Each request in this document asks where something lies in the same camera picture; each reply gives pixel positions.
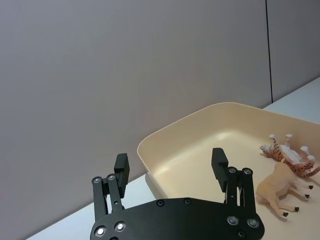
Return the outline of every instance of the tan toy horse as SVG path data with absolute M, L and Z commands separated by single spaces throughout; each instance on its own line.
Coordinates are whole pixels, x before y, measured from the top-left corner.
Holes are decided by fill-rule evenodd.
M 288 213 L 281 209 L 290 212 L 298 212 L 299 207 L 290 206 L 280 203 L 279 197 L 285 195 L 287 191 L 291 190 L 296 194 L 309 198 L 310 195 L 297 190 L 297 186 L 312 189 L 314 186 L 306 185 L 298 181 L 297 176 L 291 171 L 290 167 L 284 163 L 285 159 L 277 162 L 274 166 L 272 174 L 266 177 L 256 189 L 256 199 L 258 201 L 267 201 L 274 209 L 276 214 L 280 217 L 287 217 Z

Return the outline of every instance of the screw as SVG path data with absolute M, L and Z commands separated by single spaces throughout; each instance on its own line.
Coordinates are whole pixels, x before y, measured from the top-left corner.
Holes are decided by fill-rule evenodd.
M 184 202 L 184 204 L 190 204 L 191 203 L 191 199 L 190 198 L 185 198 L 183 202 Z
M 158 200 L 158 201 L 156 201 L 156 205 L 157 205 L 158 207 L 163 207 L 163 206 L 165 205 L 165 201 L 163 201 L 163 200 Z
M 253 218 L 249 218 L 246 222 L 248 223 L 248 225 L 250 227 L 252 227 L 254 229 L 259 227 L 259 222 L 257 220 L 255 220 L 255 219 L 253 219 Z
M 237 171 L 237 169 L 235 169 L 234 167 L 230 167 L 229 168 L 229 172 L 234 174 Z
M 113 179 L 115 179 L 115 178 L 116 178 L 115 175 L 110 175 L 110 176 L 108 176 L 108 180 L 113 180 Z
M 106 233 L 106 228 L 103 226 L 100 226 L 96 231 L 95 231 L 95 235 L 97 237 L 102 237 L 104 234 Z
M 251 174 L 251 173 L 252 173 L 250 169 L 245 169 L 245 170 L 243 170 L 243 172 L 244 172 L 245 174 Z
M 242 230 L 238 231 L 238 237 L 241 239 L 245 239 L 246 238 L 246 233 Z
M 124 222 L 118 222 L 115 227 L 114 230 L 116 232 L 122 232 L 124 229 L 126 228 L 126 224 Z
M 227 220 L 228 224 L 233 225 L 233 226 L 238 225 L 238 223 L 239 223 L 238 218 L 236 218 L 235 216 L 228 216 L 226 218 L 226 220 Z
M 93 179 L 93 182 L 94 182 L 95 184 L 99 183 L 99 182 L 100 182 L 100 177 L 96 177 L 95 179 Z

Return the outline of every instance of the cream plastic tray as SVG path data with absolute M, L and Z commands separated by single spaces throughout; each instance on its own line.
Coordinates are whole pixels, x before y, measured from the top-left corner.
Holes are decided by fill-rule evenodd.
M 211 167 L 212 148 L 223 148 L 229 166 L 251 168 L 256 190 L 276 163 L 262 156 L 259 147 L 272 143 L 270 134 L 284 143 L 288 133 L 293 134 L 293 149 L 306 145 L 320 158 L 319 124 L 237 103 L 214 104 L 192 113 L 146 137 L 137 152 L 148 170 L 148 185 L 159 198 L 222 203 L 224 194 Z M 300 181 L 314 185 L 313 190 L 304 189 L 310 200 L 288 194 L 281 201 L 300 211 L 290 212 L 286 220 L 277 218 L 269 206 L 256 203 L 265 226 L 264 240 L 320 239 L 320 173 Z

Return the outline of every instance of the animal figurine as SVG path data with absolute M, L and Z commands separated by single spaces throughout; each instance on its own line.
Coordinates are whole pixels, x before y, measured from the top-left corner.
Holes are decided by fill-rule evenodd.
M 260 147 L 267 158 L 273 158 L 278 162 L 284 159 L 284 163 L 300 177 L 312 177 L 320 172 L 320 166 L 311 170 L 315 165 L 316 158 L 310 155 L 308 147 L 302 146 L 300 148 L 301 154 L 291 149 L 291 134 L 286 135 L 285 145 L 280 145 L 275 135 L 271 134 L 269 137 L 273 140 L 273 144 Z
M 312 189 L 314 186 L 306 185 L 298 181 L 297 176 L 291 171 L 290 167 L 284 163 L 283 158 L 280 162 L 277 162 L 274 166 L 272 174 L 266 177 L 256 189 L 256 199 L 259 202 L 269 202 L 270 206 L 276 212 L 279 217 L 287 217 L 288 212 L 284 212 L 281 209 L 298 212 L 299 207 L 290 206 L 280 202 L 279 197 L 286 194 L 289 190 L 297 193 L 298 195 L 309 198 L 309 194 L 305 194 L 297 190 L 297 186 Z

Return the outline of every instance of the bolt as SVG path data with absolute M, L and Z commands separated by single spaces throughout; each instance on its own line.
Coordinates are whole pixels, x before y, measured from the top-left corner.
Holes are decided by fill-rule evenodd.
M 226 220 L 227 220 L 227 222 L 230 224 L 230 225 L 238 225 L 238 223 L 239 223 L 239 220 L 238 220 L 238 218 L 236 218 L 235 216 L 228 216 L 227 218 L 226 218 Z
M 234 174 L 237 170 L 234 167 L 230 167 L 229 168 L 229 172 Z
M 243 172 L 244 172 L 245 174 L 251 174 L 251 173 L 252 173 L 250 169 L 245 169 L 245 170 L 243 170 Z
M 100 226 L 96 231 L 95 231 L 95 235 L 97 237 L 102 237 L 104 234 L 106 233 L 106 228 L 103 226 Z
M 124 229 L 126 228 L 126 224 L 124 222 L 118 222 L 115 227 L 114 230 L 116 232 L 122 232 Z
M 96 178 L 93 180 L 93 182 L 94 182 L 95 184 L 99 183 L 99 182 L 100 182 L 100 177 L 96 177 Z
M 255 220 L 255 219 L 253 219 L 253 218 L 248 219 L 246 222 L 248 223 L 248 225 L 250 227 L 252 227 L 254 229 L 259 227 L 259 222 L 257 220 Z
M 113 179 L 115 179 L 115 178 L 116 178 L 115 175 L 110 175 L 110 176 L 108 177 L 108 180 L 113 180 Z

